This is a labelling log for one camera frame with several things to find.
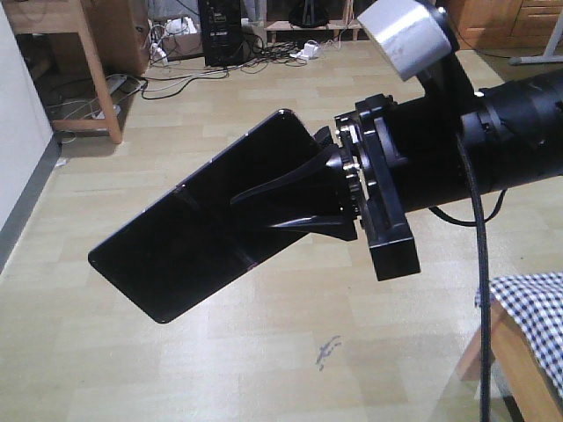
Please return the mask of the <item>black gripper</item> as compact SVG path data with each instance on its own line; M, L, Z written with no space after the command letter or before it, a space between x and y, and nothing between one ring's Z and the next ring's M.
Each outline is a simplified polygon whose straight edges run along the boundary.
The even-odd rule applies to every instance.
M420 271L406 213L469 197L452 121L437 102L422 97L399 104L378 94L335 118L345 151L358 162L363 185L362 226L377 278L391 280ZM328 126L313 135L321 150L278 178L230 200L232 206L340 206L341 155ZM263 228L357 239L354 217L342 207L327 213L274 209Z

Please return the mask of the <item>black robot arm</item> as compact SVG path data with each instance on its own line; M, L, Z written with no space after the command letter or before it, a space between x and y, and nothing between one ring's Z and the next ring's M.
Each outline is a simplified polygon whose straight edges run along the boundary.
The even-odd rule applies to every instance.
M246 230L366 233L379 280L420 270L408 212L562 172L560 71L475 91L433 77L405 103L378 94L335 120L338 143L234 196Z

